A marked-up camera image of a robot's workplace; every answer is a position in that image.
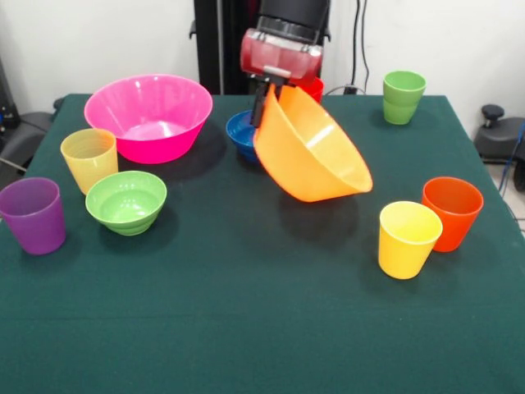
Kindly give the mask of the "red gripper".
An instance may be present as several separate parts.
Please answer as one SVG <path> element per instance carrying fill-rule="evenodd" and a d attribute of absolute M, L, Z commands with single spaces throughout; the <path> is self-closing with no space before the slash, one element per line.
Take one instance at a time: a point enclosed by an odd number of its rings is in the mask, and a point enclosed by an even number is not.
<path fill-rule="evenodd" d="M 322 64 L 322 46 L 302 44 L 261 30 L 248 29 L 241 42 L 242 71 L 258 76 L 278 76 L 292 82 L 317 77 Z M 251 125 L 260 126 L 271 78 L 256 78 Z"/>

